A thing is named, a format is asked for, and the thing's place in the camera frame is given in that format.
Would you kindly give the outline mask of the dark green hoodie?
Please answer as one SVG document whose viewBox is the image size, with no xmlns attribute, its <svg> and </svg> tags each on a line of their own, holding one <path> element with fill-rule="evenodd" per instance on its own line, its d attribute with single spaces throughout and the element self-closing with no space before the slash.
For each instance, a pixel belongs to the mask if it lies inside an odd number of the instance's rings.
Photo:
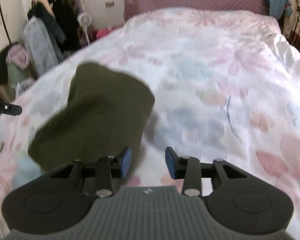
<svg viewBox="0 0 300 240">
<path fill-rule="evenodd" d="M 128 146 L 134 164 L 154 102 L 139 79 L 83 63 L 71 81 L 66 107 L 36 132 L 28 154 L 47 172 L 75 159 L 94 162 L 117 155 Z"/>
</svg>

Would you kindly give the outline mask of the pink clothes in basket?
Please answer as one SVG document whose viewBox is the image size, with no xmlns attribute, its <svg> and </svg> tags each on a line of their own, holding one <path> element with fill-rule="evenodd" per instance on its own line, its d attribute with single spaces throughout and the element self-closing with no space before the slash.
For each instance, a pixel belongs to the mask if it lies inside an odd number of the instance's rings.
<svg viewBox="0 0 300 240">
<path fill-rule="evenodd" d="M 0 86 L 11 100 L 17 85 L 30 77 L 30 59 L 22 44 L 13 43 L 0 51 Z"/>
</svg>

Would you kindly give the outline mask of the dark clothes on rack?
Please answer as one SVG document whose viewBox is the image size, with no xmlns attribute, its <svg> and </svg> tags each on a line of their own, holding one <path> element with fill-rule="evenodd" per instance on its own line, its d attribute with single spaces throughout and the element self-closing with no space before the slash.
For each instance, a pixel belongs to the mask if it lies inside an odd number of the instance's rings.
<svg viewBox="0 0 300 240">
<path fill-rule="evenodd" d="M 55 53 L 63 57 L 81 48 L 77 20 L 80 12 L 80 0 L 32 0 L 27 16 L 43 21 L 52 44 L 57 46 Z"/>
</svg>

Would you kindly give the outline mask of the light patterned garment bag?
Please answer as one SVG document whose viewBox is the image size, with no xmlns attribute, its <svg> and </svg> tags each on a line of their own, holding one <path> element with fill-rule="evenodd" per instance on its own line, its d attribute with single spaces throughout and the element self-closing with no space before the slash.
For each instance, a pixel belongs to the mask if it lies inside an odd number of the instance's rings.
<svg viewBox="0 0 300 240">
<path fill-rule="evenodd" d="M 38 76 L 58 64 L 49 33 L 40 18 L 33 16 L 23 30 L 23 41 Z"/>
</svg>

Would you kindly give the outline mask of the floral white duvet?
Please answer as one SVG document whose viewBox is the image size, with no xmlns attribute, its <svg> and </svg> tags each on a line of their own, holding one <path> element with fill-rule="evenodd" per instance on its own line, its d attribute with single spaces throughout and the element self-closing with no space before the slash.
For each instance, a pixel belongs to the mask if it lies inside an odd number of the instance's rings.
<svg viewBox="0 0 300 240">
<path fill-rule="evenodd" d="M 27 150 L 67 104 L 77 66 L 98 62 L 142 80 L 155 105 L 131 184 L 170 185 L 165 148 L 224 159 L 285 191 L 300 239 L 300 52 L 275 19 L 249 11 L 162 9 L 140 14 L 41 76 L 0 116 L 0 208 L 41 174 Z M 9 230 L 0 210 L 0 239 Z"/>
</svg>

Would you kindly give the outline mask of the white standing fan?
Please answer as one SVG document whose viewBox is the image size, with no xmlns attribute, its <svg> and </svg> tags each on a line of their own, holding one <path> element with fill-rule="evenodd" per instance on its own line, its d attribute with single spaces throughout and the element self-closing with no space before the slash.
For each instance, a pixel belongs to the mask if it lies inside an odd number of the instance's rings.
<svg viewBox="0 0 300 240">
<path fill-rule="evenodd" d="M 83 32 L 85 34 L 87 45 L 90 45 L 90 39 L 89 39 L 89 35 L 88 35 L 87 30 L 88 30 L 88 27 L 92 23 L 92 16 L 87 12 L 82 12 L 81 14 L 78 15 L 77 20 L 78 20 L 78 23 L 81 26 L 81 28 L 83 29 Z"/>
</svg>

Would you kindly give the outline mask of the pink cloth beside bed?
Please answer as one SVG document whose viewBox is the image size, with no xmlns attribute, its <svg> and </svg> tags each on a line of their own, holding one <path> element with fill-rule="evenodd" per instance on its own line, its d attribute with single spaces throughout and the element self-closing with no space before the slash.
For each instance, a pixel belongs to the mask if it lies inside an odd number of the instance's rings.
<svg viewBox="0 0 300 240">
<path fill-rule="evenodd" d="M 95 40 L 98 40 L 102 37 L 109 35 L 109 33 L 111 33 L 112 31 L 113 31 L 113 28 L 98 29 L 93 33 L 93 35 L 95 37 Z"/>
</svg>

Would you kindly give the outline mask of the blue plush toy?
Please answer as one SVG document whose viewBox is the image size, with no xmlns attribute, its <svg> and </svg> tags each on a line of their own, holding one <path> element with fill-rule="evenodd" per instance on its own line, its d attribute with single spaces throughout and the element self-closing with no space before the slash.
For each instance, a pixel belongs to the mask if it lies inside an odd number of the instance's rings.
<svg viewBox="0 0 300 240">
<path fill-rule="evenodd" d="M 292 13 L 293 9 L 289 0 L 270 0 L 270 16 L 279 20 L 283 15 L 290 18 Z"/>
</svg>

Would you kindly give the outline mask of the wall power outlet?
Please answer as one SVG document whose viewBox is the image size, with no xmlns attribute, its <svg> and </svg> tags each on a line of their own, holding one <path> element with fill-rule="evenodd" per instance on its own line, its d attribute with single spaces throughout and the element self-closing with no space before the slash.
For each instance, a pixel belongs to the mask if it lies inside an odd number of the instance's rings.
<svg viewBox="0 0 300 240">
<path fill-rule="evenodd" d="M 105 2 L 105 7 L 106 8 L 111 8 L 111 7 L 114 7 L 114 6 L 115 6 L 115 1 L 114 0 Z"/>
</svg>

